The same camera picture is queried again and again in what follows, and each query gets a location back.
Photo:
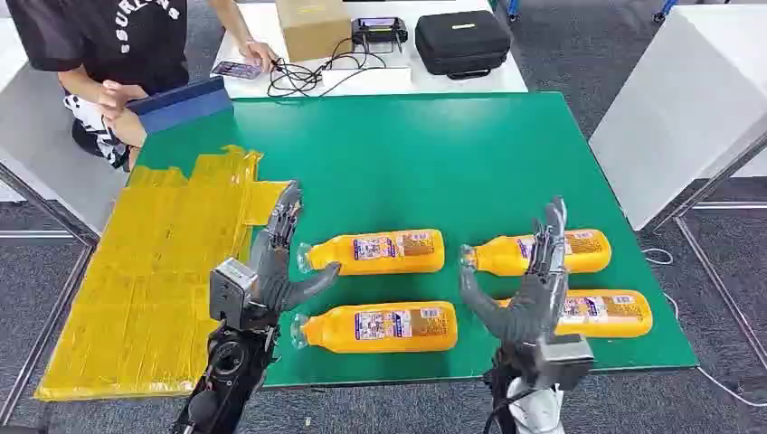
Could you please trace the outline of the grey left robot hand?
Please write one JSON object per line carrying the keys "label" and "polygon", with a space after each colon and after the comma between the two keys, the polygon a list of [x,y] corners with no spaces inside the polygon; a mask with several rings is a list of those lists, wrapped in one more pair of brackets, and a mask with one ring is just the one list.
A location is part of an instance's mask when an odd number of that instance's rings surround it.
{"label": "grey left robot hand", "polygon": [[288,182],[270,212],[267,224],[251,245],[249,265],[256,275],[251,301],[278,313],[290,311],[332,287],[341,270],[341,264],[335,261],[303,281],[294,282],[289,278],[290,247],[302,198],[299,183]]}

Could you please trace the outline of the person's left hand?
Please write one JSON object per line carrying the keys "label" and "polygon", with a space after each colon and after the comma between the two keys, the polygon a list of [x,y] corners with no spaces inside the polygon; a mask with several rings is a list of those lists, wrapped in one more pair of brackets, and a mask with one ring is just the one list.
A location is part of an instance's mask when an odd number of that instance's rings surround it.
{"label": "person's left hand", "polygon": [[238,42],[238,49],[243,59],[252,65],[259,66],[262,72],[271,72],[278,56],[265,42],[251,39]]}

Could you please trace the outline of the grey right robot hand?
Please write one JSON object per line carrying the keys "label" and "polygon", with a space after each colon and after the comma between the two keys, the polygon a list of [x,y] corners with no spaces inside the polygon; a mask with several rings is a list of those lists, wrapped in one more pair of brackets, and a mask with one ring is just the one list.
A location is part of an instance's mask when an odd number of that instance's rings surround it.
{"label": "grey right robot hand", "polygon": [[564,200],[555,196],[545,206],[545,222],[536,222],[531,261],[507,307],[486,294],[478,284],[478,263],[462,259],[459,294],[487,330],[504,344],[535,344],[556,328],[568,289],[565,258]]}

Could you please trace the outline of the person's right hand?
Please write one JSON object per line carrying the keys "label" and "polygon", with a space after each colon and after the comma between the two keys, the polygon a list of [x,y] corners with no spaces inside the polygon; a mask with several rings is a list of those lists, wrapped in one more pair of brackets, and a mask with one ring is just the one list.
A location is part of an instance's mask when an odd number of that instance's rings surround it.
{"label": "person's right hand", "polygon": [[147,93],[138,85],[124,85],[114,80],[105,80],[101,83],[97,104],[107,119],[114,120],[122,114],[128,102],[146,97]]}

